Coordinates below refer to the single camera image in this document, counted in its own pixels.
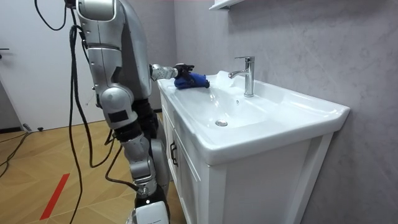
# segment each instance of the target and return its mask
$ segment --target parquet floor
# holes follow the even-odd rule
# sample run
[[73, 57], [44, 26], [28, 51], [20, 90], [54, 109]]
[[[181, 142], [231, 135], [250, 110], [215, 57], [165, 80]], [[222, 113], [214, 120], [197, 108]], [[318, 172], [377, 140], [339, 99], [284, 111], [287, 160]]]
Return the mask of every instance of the parquet floor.
[[[103, 143], [108, 135], [105, 122], [90, 124], [93, 138], [94, 163], [109, 150]], [[0, 141], [21, 133], [0, 134]], [[119, 144], [115, 142], [111, 157], [102, 166], [88, 166], [88, 143], [82, 125], [73, 127], [76, 152], [83, 174], [83, 197], [74, 224], [124, 224], [134, 206], [135, 193], [125, 185], [110, 183], [104, 178], [106, 169]], [[16, 148], [21, 138], [0, 143], [0, 162]], [[63, 174], [70, 174], [51, 216], [40, 220]], [[117, 159], [110, 176], [131, 181], [129, 166], [123, 154]], [[0, 223], [2, 224], [63, 224], [69, 223], [79, 193], [79, 181], [68, 129], [59, 128], [33, 133], [10, 162], [0, 179]], [[177, 191], [170, 183], [168, 202], [171, 222], [186, 223]]]

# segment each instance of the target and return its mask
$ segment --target white cabinet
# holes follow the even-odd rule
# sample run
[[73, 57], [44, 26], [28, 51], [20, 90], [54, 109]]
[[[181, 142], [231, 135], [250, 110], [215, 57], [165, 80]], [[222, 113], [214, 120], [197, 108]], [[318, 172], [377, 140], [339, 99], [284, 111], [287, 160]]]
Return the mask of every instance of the white cabinet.
[[169, 167], [188, 224], [300, 223], [311, 158], [332, 134], [211, 166], [193, 143], [189, 120], [161, 99]]

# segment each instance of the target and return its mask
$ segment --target black handle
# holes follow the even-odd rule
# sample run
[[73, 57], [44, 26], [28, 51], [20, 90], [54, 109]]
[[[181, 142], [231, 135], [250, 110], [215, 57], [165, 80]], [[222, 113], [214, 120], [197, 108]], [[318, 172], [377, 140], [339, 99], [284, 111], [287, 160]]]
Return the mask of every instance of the black handle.
[[171, 150], [171, 156], [172, 156], [172, 160], [173, 160], [173, 164], [176, 165], [178, 167], [178, 162], [177, 162], [177, 158], [174, 156], [174, 151], [177, 150], [177, 146], [175, 145], [175, 142], [173, 141], [173, 143], [170, 145], [170, 150]]

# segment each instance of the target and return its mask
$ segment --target faucet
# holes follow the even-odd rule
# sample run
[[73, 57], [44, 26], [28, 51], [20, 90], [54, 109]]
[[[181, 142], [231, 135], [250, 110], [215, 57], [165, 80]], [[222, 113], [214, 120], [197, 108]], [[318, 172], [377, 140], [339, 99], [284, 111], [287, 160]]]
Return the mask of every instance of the faucet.
[[235, 78], [237, 75], [244, 75], [246, 78], [244, 84], [244, 96], [245, 97], [253, 97], [254, 96], [254, 56], [250, 57], [236, 57], [237, 58], [244, 58], [246, 62], [246, 69], [236, 72], [231, 72], [228, 74], [229, 78]]

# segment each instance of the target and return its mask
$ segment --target power cord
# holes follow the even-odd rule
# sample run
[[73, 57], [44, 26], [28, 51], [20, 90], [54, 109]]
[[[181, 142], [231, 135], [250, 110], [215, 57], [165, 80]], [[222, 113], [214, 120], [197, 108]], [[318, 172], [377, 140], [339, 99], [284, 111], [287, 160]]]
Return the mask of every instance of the power cord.
[[76, 37], [77, 37], [77, 30], [80, 30], [83, 32], [83, 29], [76, 24], [76, 17], [75, 13], [73, 12], [73, 9], [71, 9], [72, 13], [72, 18], [73, 18], [73, 23], [74, 25], [72, 26], [69, 36], [70, 41], [70, 47], [71, 47], [71, 53], [72, 53], [72, 74], [71, 74], [71, 79], [73, 80], [73, 90], [75, 92], [75, 102], [79, 111], [79, 114], [81, 116], [81, 119], [83, 120], [83, 125], [85, 127], [86, 135], [87, 135], [87, 140], [88, 140], [88, 150], [89, 150], [89, 155], [90, 155], [90, 167], [91, 168], [96, 168], [102, 165], [109, 157], [110, 153], [108, 156], [106, 156], [100, 163], [98, 164], [93, 164], [93, 142], [91, 140], [91, 134], [90, 134], [90, 128], [88, 127], [88, 122], [86, 119], [86, 116], [83, 112], [83, 108], [81, 107], [80, 99], [79, 99], [79, 89], [78, 89], [78, 77], [77, 77], [77, 65], [76, 65], [76, 54], [75, 54], [75, 46], [76, 46]]
[[109, 130], [108, 137], [106, 137], [106, 140], [105, 140], [105, 143], [104, 143], [105, 146], [108, 145], [109, 143], [111, 143], [111, 142], [114, 140], [114, 138], [111, 139], [111, 137], [112, 137], [112, 132], [113, 132], [113, 130], [110, 129], [110, 130]]
[[[72, 14], [73, 25], [77, 25], [76, 16], [75, 16], [75, 12], [73, 12], [73, 9], [70, 9], [70, 13]], [[85, 54], [86, 61], [87, 61], [88, 65], [90, 66], [90, 63], [89, 63], [89, 60], [88, 60], [88, 55], [87, 55], [87, 52], [86, 52], [86, 44], [85, 44], [86, 37], [85, 37], [85, 33], [83, 32], [81, 27], [79, 29], [80, 29], [80, 38], [81, 38], [81, 48], [83, 49], [83, 53]]]
[[108, 170], [106, 171], [105, 179], [110, 181], [110, 182], [127, 185], [130, 188], [132, 188], [133, 190], [138, 191], [139, 187], [137, 185], [133, 184], [133, 183], [130, 183], [130, 182], [127, 182], [127, 181], [123, 181], [123, 180], [116, 180], [116, 179], [112, 179], [112, 178], [109, 177], [109, 173], [111, 172], [111, 169], [112, 169], [114, 163], [116, 162], [116, 159], [118, 159], [118, 156], [119, 156], [120, 152], [122, 151], [122, 148], [123, 148], [123, 146], [120, 146], [118, 152], [116, 153], [115, 157], [113, 158], [111, 165], [109, 166]]
[[30, 134], [31, 133], [25, 133], [24, 137], [21, 139], [21, 141], [19, 142], [18, 146], [13, 150], [13, 152], [9, 156], [7, 156], [6, 161], [4, 161], [2, 164], [0, 164], [0, 167], [3, 166], [4, 164], [6, 165], [5, 170], [0, 174], [0, 178], [6, 173], [6, 171], [8, 170], [8, 167], [9, 167], [9, 161], [15, 156], [15, 154], [18, 151], [18, 149], [22, 145], [22, 143], [24, 143], [26, 137], [29, 136]]
[[25, 135], [26, 133], [24, 133], [24, 134], [21, 134], [21, 135], [18, 135], [18, 136], [16, 136], [16, 137], [13, 137], [13, 138], [10, 138], [10, 139], [6, 139], [6, 140], [3, 140], [3, 141], [1, 141], [0, 143], [2, 143], [2, 142], [6, 142], [6, 141], [10, 141], [11, 139], [16, 139], [16, 138], [19, 138], [19, 137], [21, 137], [21, 136], [23, 136], [23, 135]]
[[70, 43], [70, 52], [72, 55], [72, 72], [70, 75], [70, 111], [69, 111], [69, 126], [68, 126], [68, 132], [69, 132], [69, 141], [70, 141], [70, 146], [72, 149], [73, 153], [73, 158], [75, 159], [75, 164], [79, 176], [79, 185], [80, 185], [80, 192], [79, 192], [79, 197], [76, 203], [76, 207], [73, 211], [72, 218], [70, 220], [70, 224], [72, 224], [73, 219], [76, 215], [77, 208], [79, 207], [81, 196], [83, 195], [83, 179], [81, 178], [81, 170], [80, 170], [80, 165], [79, 161], [77, 159], [77, 154], [75, 150], [75, 144], [73, 143], [73, 134], [72, 134], [72, 119], [73, 119], [73, 86], [74, 86], [74, 72], [77, 71], [77, 65], [76, 65], [76, 57], [75, 57], [75, 46], [76, 46], [76, 30], [77, 25], [73, 25], [72, 28], [70, 29], [69, 32], [69, 43]]
[[40, 16], [40, 18], [43, 20], [43, 22], [45, 23], [45, 25], [47, 25], [47, 27], [49, 27], [50, 29], [52, 29], [53, 31], [59, 31], [62, 30], [62, 28], [65, 26], [65, 24], [67, 23], [67, 4], [65, 3], [65, 7], [63, 9], [63, 23], [59, 28], [53, 28], [52, 26], [50, 26], [50, 24], [47, 23], [47, 21], [44, 19], [44, 17], [42, 16], [42, 14], [40, 13], [39, 7], [37, 6], [37, 0], [34, 1], [35, 3], [35, 8], [36, 11], [38, 13], [38, 15]]

